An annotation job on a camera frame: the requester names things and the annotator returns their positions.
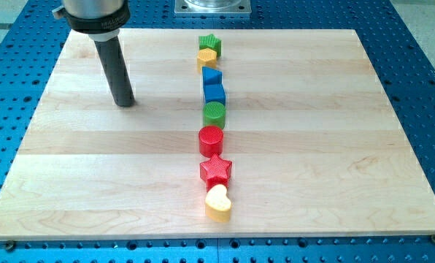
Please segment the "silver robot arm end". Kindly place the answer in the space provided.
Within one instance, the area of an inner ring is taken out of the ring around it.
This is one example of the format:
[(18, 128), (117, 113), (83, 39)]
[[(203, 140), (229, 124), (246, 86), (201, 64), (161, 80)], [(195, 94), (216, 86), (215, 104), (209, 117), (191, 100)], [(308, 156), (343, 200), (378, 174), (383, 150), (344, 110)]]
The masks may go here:
[(61, 0), (52, 14), (57, 20), (65, 18), (72, 30), (96, 42), (117, 37), (131, 17), (127, 0)]

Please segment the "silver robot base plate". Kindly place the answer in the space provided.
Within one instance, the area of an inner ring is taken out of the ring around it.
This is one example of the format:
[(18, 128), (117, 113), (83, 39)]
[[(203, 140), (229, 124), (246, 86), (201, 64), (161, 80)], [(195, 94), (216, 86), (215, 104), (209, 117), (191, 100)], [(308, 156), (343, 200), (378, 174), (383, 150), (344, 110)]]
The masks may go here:
[(175, 0), (176, 16), (249, 16), (251, 0)]

